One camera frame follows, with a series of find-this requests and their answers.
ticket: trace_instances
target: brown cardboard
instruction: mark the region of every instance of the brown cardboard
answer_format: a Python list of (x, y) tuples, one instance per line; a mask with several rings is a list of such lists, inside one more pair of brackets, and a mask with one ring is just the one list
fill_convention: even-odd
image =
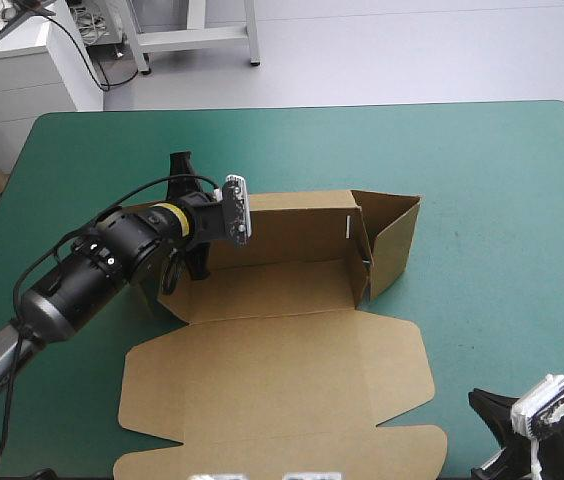
[(435, 478), (443, 432), (375, 428), (433, 397), (419, 329), (355, 309), (404, 269), (418, 207), (361, 191), (252, 196), (249, 245), (214, 245), (208, 279), (160, 298), (191, 325), (127, 355), (120, 424), (184, 446), (124, 456), (116, 479)]
[(186, 444), (124, 455), (113, 474), (116, 480), (187, 480), (205, 473), (243, 473), (248, 464), (249, 480), (329, 471), (345, 472), (346, 480), (434, 479), (444, 464), (445, 444), (444, 432), (432, 425)]

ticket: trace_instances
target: yellow tape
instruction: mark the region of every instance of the yellow tape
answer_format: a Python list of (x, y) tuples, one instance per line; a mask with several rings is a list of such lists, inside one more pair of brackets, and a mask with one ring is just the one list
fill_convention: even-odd
[(182, 210), (180, 210), (175, 205), (171, 205), (170, 203), (156, 203), (154, 207), (162, 207), (171, 211), (176, 217), (178, 217), (178, 220), (180, 221), (180, 226), (182, 227), (182, 236), (186, 237), (189, 234), (189, 230), (191, 228), (189, 226), (189, 219), (186, 218), (186, 215)]

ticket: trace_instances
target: gray floor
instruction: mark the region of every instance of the gray floor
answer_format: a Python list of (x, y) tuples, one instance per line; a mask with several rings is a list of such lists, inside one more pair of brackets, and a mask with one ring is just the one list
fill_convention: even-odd
[[(181, 0), (135, 0), (147, 31)], [(262, 65), (244, 48), (155, 54), (107, 110), (564, 100), (564, 0), (256, 0)], [(207, 22), (244, 18), (208, 0)], [(135, 69), (105, 62), (111, 81)]]

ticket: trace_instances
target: green tabletop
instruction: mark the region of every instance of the green tabletop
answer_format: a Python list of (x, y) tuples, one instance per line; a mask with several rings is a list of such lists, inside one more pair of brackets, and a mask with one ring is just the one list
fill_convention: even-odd
[[(564, 373), (560, 102), (44, 116), (0, 203), (0, 327), (13, 282), (34, 258), (168, 173), (178, 150), (193, 151), (201, 174), (244, 175), (252, 192), (424, 196), (406, 273), (364, 308), (422, 329), (437, 394), (391, 423), (448, 433), (443, 476), (466, 476), (495, 449), (467, 404), (470, 389), (517, 395)], [(125, 352), (173, 328), (127, 289), (75, 339), (48, 347), (16, 383), (1, 473), (53, 466), (110, 476), (120, 455), (170, 445), (119, 427), (117, 407)]]

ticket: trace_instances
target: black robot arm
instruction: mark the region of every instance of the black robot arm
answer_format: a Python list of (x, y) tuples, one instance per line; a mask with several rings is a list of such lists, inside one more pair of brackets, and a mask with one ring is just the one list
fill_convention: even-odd
[[(119, 204), (131, 194), (123, 197), (65, 235), (18, 280), (15, 319), (0, 330), (0, 392), (11, 386), (9, 396), (15, 375), (36, 353), (75, 335), (125, 285), (141, 282), (166, 263), (162, 285), (171, 291), (173, 276), (185, 265), (194, 280), (208, 275), (211, 241), (246, 244), (251, 234), (246, 182), (230, 175), (222, 189), (214, 184), (213, 193), (206, 193), (199, 179), (208, 179), (194, 174), (189, 155), (174, 154), (171, 175), (144, 186), (169, 181), (164, 202), (124, 209)], [(70, 239), (70, 253), (60, 259), (57, 250)], [(20, 297), (24, 277), (52, 255), (56, 266)]]

